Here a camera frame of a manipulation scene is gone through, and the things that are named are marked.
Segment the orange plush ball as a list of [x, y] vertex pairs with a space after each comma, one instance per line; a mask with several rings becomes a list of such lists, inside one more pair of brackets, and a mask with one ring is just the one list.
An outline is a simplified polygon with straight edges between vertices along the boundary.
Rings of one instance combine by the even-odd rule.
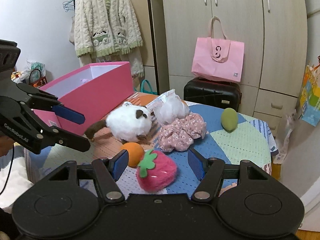
[[137, 167], [138, 163], [144, 157], [144, 148], [136, 142], [127, 142], [120, 147], [120, 150], [127, 150], [129, 153], [128, 166]]

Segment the pink floral fabric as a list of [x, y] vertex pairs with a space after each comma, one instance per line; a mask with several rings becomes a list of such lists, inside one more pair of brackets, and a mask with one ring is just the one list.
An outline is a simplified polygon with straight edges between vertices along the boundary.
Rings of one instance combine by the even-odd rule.
[[190, 113], [183, 119], [175, 119], [161, 127], [158, 135], [159, 148], [163, 152], [184, 152], [196, 139], [204, 139], [207, 123], [197, 113]]

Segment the pink strawberry plush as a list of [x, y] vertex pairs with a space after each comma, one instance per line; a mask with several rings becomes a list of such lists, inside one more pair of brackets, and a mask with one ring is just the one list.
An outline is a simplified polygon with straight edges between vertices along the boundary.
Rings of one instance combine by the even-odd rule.
[[137, 165], [137, 181], [149, 193], [163, 190], [174, 182], [176, 176], [176, 163], [162, 151], [146, 151]]

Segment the white plush cat toy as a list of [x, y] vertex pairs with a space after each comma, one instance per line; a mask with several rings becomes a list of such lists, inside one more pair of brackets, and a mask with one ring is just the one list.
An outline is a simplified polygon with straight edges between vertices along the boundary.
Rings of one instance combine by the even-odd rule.
[[152, 127], [152, 113], [145, 106], [126, 105], [114, 109], [105, 120], [100, 120], [89, 126], [85, 136], [93, 140], [94, 135], [103, 128], [109, 128], [112, 135], [121, 141], [139, 142], [146, 137]]

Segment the green plush mango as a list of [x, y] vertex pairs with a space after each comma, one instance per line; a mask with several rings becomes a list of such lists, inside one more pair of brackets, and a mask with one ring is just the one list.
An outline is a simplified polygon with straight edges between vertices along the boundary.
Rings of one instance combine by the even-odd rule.
[[226, 108], [221, 114], [221, 125], [227, 132], [232, 132], [238, 125], [238, 113], [232, 108]]

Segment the colourful patchwork tablecloth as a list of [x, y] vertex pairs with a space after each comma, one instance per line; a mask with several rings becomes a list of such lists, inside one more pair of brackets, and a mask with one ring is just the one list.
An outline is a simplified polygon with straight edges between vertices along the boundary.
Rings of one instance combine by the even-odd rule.
[[[241, 160], [250, 160], [266, 173], [271, 173], [271, 156], [277, 148], [266, 122], [240, 113], [236, 130], [228, 133], [221, 126], [222, 109], [191, 102], [188, 105], [190, 111], [201, 115], [207, 124], [204, 139], [198, 139], [192, 145], [195, 150], [205, 158], [219, 158], [227, 164], [239, 164]], [[31, 182], [36, 183], [69, 160], [78, 164], [89, 164], [94, 159], [111, 159], [119, 152], [120, 146], [121, 143], [112, 137], [110, 130], [106, 128], [97, 133], [87, 152], [79, 152], [61, 145], [49, 146], [40, 154], [24, 150], [27, 175]], [[178, 167], [177, 177], [160, 193], [191, 195], [199, 181], [188, 165], [187, 153], [172, 151], [168, 156]]]

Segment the pink storage box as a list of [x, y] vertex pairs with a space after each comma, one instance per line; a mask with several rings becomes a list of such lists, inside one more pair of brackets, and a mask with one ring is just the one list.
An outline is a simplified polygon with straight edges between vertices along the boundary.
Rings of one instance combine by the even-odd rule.
[[34, 110], [48, 126], [57, 126], [83, 135], [91, 124], [102, 119], [134, 93], [130, 63], [92, 63], [74, 70], [40, 88], [59, 98], [66, 107], [85, 116], [76, 124], [53, 112]]

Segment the black suitcase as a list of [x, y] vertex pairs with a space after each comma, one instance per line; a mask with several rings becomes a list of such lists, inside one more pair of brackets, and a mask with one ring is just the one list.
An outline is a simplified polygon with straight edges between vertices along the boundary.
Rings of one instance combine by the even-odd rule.
[[236, 83], [194, 78], [184, 87], [183, 99], [221, 109], [239, 110], [242, 93]]

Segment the white wet wipes pack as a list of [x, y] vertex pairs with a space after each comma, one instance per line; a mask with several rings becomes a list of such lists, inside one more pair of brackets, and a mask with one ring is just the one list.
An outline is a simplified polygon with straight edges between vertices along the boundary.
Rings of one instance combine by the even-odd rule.
[[166, 91], [148, 103], [146, 108], [151, 115], [155, 115], [155, 110], [161, 108], [170, 98], [173, 98], [175, 95], [175, 89]]

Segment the teal basket bag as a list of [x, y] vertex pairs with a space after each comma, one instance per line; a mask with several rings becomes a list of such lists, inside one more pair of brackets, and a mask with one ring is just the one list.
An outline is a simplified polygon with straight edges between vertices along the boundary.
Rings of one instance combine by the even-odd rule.
[[146, 79], [142, 80], [141, 83], [139, 83], [138, 79], [134, 79], [133, 88], [135, 92], [157, 95], [157, 92], [153, 91], [151, 83]]

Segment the blue clothes hanger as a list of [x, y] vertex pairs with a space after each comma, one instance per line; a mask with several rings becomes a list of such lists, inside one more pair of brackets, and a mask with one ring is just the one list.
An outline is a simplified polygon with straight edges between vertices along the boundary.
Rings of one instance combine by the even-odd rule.
[[75, 0], [68, 0], [62, 3], [63, 9], [65, 12], [74, 11], [75, 10]]

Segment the cream knitted cardigan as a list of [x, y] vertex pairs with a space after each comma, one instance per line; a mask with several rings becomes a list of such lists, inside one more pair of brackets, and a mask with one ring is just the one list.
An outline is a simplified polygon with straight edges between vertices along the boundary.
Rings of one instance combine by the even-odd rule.
[[75, 0], [74, 45], [77, 57], [125, 55], [143, 46], [131, 0]]

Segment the colourful cartoon paper bag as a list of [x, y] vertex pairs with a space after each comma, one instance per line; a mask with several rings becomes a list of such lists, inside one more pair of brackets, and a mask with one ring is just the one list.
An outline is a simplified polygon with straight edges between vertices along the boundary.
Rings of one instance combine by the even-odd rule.
[[319, 63], [316, 66], [308, 63], [304, 71], [299, 99], [300, 118], [314, 127], [320, 120], [319, 103]]

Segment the beige wardrobe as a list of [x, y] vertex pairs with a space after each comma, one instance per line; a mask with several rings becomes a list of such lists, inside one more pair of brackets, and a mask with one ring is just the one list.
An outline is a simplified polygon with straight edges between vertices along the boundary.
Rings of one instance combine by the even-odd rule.
[[238, 83], [239, 111], [277, 133], [306, 61], [305, 0], [148, 0], [157, 92], [191, 98], [197, 76]]

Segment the orange handled gift bag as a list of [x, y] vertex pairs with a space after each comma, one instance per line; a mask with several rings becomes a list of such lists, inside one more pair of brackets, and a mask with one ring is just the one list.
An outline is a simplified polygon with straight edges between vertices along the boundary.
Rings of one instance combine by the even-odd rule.
[[31, 85], [32, 87], [40, 88], [47, 83], [47, 78], [45, 76], [42, 76], [39, 69], [35, 68], [30, 72], [29, 85]]

